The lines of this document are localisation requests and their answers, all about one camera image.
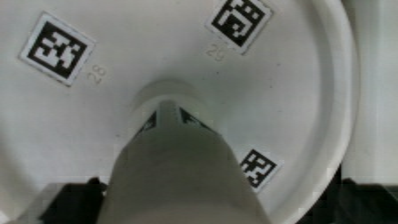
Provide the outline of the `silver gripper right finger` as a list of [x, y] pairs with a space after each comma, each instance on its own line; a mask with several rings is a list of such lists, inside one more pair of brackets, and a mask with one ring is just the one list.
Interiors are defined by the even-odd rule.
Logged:
[[336, 180], [307, 215], [307, 224], [398, 224], [398, 199], [382, 185]]

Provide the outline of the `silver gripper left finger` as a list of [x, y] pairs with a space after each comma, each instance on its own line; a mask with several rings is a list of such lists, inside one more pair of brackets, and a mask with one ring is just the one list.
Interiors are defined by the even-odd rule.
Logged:
[[50, 183], [25, 214], [25, 224], [96, 224], [107, 184], [98, 177], [80, 183]]

